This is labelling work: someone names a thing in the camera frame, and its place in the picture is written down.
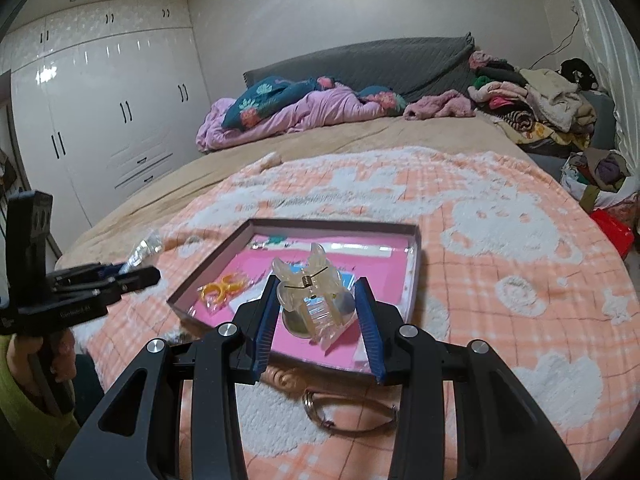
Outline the green sleeve forearm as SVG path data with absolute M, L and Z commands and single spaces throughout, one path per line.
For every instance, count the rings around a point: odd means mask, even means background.
M 17 440 L 46 462 L 68 450 L 80 426 L 73 413 L 52 415 L 43 402 L 28 362 L 42 343 L 41 338 L 1 337 L 1 411 Z

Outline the person's left hand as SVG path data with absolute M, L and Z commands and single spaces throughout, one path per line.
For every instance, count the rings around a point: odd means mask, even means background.
M 76 376 L 75 338 L 68 328 L 52 336 L 29 337 L 13 335 L 6 350 L 6 364 L 23 390 L 31 396 L 42 396 L 38 380 L 30 361 L 49 367 L 49 374 L 56 382 L 67 382 Z

